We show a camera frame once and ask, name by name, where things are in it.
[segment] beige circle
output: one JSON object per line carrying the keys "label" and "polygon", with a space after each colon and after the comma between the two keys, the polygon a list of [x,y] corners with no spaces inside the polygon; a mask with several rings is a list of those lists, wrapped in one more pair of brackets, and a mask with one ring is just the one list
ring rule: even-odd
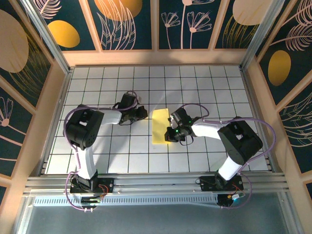
{"label": "beige circle", "polygon": [[242,25],[260,24],[272,0],[235,0],[233,17]]}
{"label": "beige circle", "polygon": [[28,60],[27,35],[20,23],[0,10],[0,67],[5,71],[20,72]]}
{"label": "beige circle", "polygon": [[191,27],[191,28],[190,28],[190,32],[191,32],[191,33],[195,33],[195,32],[197,32],[197,30],[196,30],[194,27]]}
{"label": "beige circle", "polygon": [[2,121],[1,126],[2,126],[2,127],[6,127],[6,126],[9,125],[9,122],[10,122],[10,120],[9,120],[8,118],[5,118],[5,119]]}

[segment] aluminum rail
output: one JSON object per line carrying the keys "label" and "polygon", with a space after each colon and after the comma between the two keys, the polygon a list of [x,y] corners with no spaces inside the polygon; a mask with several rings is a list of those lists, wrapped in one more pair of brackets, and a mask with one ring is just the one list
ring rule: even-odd
{"label": "aluminum rail", "polygon": [[[288,192],[289,188],[283,173],[246,172],[251,181],[253,193]],[[107,174],[100,178],[114,178],[114,191],[109,195],[186,195],[222,194],[222,192],[202,192],[195,181],[200,176],[214,176],[214,173],[165,173],[165,174]],[[66,175],[30,177],[23,196],[63,196]],[[242,177],[245,191],[250,186]]]}

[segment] enclosure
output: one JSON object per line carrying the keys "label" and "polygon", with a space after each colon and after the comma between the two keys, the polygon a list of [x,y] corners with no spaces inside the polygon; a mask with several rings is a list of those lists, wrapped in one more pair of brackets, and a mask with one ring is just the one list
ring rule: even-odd
{"label": "enclosure", "polygon": [[[3,2],[1,233],[310,233],[311,11],[310,0]],[[114,189],[91,214],[76,211],[64,194],[77,169],[65,117],[127,91],[148,117],[101,126],[93,159]],[[273,127],[273,150],[242,170],[251,182],[242,178],[246,197],[233,207],[244,207],[216,209],[226,191],[196,183],[227,159],[220,140],[152,143],[153,111],[187,103],[208,120]],[[263,141],[257,157],[273,133],[247,123]],[[70,195],[75,205],[81,197]]]}

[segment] flower illustration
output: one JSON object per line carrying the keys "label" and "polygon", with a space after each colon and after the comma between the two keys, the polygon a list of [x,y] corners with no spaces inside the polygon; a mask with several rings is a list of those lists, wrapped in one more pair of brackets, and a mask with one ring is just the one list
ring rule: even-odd
{"label": "flower illustration", "polygon": [[4,98],[0,97],[0,126],[6,127],[9,125],[12,110],[13,101],[8,98],[5,105]]}
{"label": "flower illustration", "polygon": [[190,12],[187,14],[187,22],[189,24],[191,32],[190,49],[192,48],[193,33],[207,31],[212,28],[212,24],[209,23],[210,21],[209,14],[210,12],[207,13],[198,12],[195,18],[194,12]]}
{"label": "flower illustration", "polygon": [[180,25],[181,21],[178,20],[179,17],[177,16],[176,12],[175,13],[170,12],[168,13],[168,15],[166,12],[161,13],[161,18],[166,27],[168,45],[169,45],[169,49],[171,49],[169,35],[168,35],[168,28]]}
{"label": "flower illustration", "polygon": [[[6,100],[6,103],[4,101],[4,98],[3,97],[0,97],[0,127],[9,127],[23,135],[26,135],[26,133],[12,127],[10,125],[10,117],[11,117],[11,114],[12,114],[12,111],[13,111],[13,101],[11,99],[7,99]],[[13,144],[16,144],[18,146],[22,146],[21,143],[17,142],[17,141],[14,141],[12,139],[9,139],[5,136],[2,136],[0,135],[0,138],[3,139],[3,140],[6,140],[8,142],[11,142]]]}
{"label": "flower illustration", "polygon": [[182,0],[185,6],[211,3],[215,0]]}
{"label": "flower illustration", "polygon": [[183,49],[183,27],[184,27],[184,18],[185,18],[186,6],[207,4],[207,3],[212,3],[214,1],[215,0],[182,0],[184,7],[183,7],[182,24],[181,24],[181,49]]}

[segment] cable connector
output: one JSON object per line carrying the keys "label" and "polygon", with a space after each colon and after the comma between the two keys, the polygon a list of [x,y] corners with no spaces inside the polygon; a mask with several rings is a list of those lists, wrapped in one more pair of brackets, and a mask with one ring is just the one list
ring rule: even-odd
{"label": "cable connector", "polygon": [[234,195],[232,195],[232,200],[234,201],[234,200],[236,200],[236,199],[238,199],[239,198],[239,194],[234,194]]}

